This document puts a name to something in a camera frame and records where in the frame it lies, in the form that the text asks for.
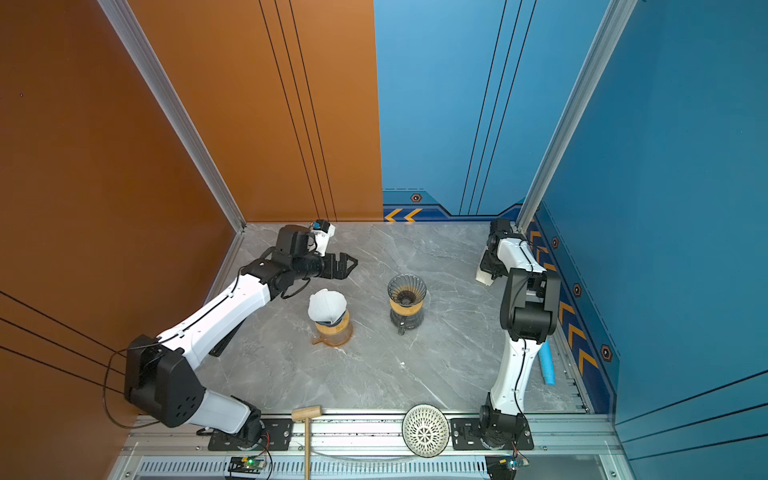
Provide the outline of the coffee filter pack orange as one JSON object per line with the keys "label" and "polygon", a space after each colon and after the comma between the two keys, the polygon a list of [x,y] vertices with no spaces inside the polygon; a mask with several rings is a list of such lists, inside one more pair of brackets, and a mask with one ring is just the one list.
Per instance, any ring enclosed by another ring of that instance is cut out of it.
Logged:
{"label": "coffee filter pack orange", "polygon": [[482,265],[478,266],[475,279],[486,286],[494,283],[493,272],[487,271]]}

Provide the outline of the white paper coffee filter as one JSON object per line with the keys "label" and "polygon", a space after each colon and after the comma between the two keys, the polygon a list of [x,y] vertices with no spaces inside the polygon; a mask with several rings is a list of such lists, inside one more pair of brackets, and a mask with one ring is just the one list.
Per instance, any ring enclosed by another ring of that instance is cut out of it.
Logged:
{"label": "white paper coffee filter", "polygon": [[347,300],[337,291],[322,289],[309,299],[308,316],[318,325],[332,327],[339,324],[347,312]]}

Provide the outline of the grey glass dripper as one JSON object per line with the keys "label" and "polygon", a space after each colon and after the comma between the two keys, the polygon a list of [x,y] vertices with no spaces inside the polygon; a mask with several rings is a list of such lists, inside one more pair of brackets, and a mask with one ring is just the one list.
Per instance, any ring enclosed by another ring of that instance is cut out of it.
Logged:
{"label": "grey glass dripper", "polygon": [[402,307],[420,304],[427,295],[427,286],[423,279],[413,274],[400,274],[393,277],[387,292],[391,301]]}

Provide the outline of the wooden ring holder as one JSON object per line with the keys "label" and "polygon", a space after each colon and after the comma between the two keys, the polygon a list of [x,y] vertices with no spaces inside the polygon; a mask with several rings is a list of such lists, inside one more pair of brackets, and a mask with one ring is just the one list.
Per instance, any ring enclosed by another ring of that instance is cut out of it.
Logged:
{"label": "wooden ring holder", "polygon": [[390,306],[391,306],[392,312],[404,317],[411,317],[418,314],[422,310],[423,305],[424,305],[424,300],[421,300],[412,305],[400,304],[395,299],[390,300]]}
{"label": "wooden ring holder", "polygon": [[350,319],[348,317],[343,317],[337,324],[335,325],[324,325],[320,323],[316,323],[317,330],[325,336],[334,336],[339,335],[341,333],[344,333],[349,328]]}

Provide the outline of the orange glass carafe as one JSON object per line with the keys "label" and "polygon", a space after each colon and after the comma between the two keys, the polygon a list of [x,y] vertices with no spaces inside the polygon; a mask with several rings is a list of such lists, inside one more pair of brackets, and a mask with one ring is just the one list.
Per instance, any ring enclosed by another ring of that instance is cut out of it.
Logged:
{"label": "orange glass carafe", "polygon": [[311,344],[324,344],[329,347],[338,348],[348,343],[352,338],[353,333],[354,328],[352,326],[348,326],[345,330],[336,333],[324,333],[318,331],[317,334],[312,337]]}

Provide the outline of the grey glass pitcher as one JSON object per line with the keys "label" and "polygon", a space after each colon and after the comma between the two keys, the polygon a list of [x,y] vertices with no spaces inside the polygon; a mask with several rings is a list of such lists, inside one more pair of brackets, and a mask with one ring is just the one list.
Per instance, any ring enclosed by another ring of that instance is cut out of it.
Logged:
{"label": "grey glass pitcher", "polygon": [[397,328],[397,333],[404,335],[407,331],[418,328],[423,323],[424,311],[421,310],[413,315],[402,315],[392,310],[390,320]]}

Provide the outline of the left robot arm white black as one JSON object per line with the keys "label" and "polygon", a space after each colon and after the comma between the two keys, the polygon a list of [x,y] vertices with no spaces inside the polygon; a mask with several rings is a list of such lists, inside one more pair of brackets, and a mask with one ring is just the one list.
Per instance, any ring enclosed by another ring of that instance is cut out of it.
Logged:
{"label": "left robot arm white black", "polygon": [[275,245],[241,267],[197,312],[156,337],[137,337],[125,351],[125,399],[169,428],[192,424],[248,444],[259,440],[260,410],[206,388],[196,370],[231,341],[247,317],[277,298],[290,298],[295,282],[346,279],[358,261],[328,252],[334,234],[327,220],[281,227]]}

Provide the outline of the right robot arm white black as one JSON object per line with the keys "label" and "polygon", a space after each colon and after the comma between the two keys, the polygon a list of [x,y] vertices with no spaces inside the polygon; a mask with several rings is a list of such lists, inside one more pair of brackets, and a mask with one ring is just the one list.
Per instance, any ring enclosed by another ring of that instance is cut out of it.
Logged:
{"label": "right robot arm white black", "polygon": [[499,373],[481,407],[479,435],[493,450],[530,450],[525,393],[534,360],[556,330],[562,279],[534,258],[518,234],[489,237],[476,279],[486,285],[504,277],[500,327],[505,338]]}

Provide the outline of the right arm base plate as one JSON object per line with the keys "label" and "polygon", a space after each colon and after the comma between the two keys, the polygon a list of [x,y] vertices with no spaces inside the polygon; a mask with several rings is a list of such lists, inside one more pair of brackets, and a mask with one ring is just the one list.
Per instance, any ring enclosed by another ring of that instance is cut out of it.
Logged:
{"label": "right arm base plate", "polygon": [[477,418],[454,418],[449,421],[455,450],[532,451],[533,434],[526,421],[508,430],[488,427],[481,431]]}

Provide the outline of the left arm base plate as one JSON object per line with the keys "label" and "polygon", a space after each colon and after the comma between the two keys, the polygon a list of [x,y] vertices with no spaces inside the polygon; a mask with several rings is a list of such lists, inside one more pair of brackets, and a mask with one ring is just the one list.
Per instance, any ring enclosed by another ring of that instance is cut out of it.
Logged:
{"label": "left arm base plate", "polygon": [[293,434],[294,422],[289,418],[261,418],[256,424],[253,438],[227,434],[214,430],[207,446],[209,451],[287,451]]}

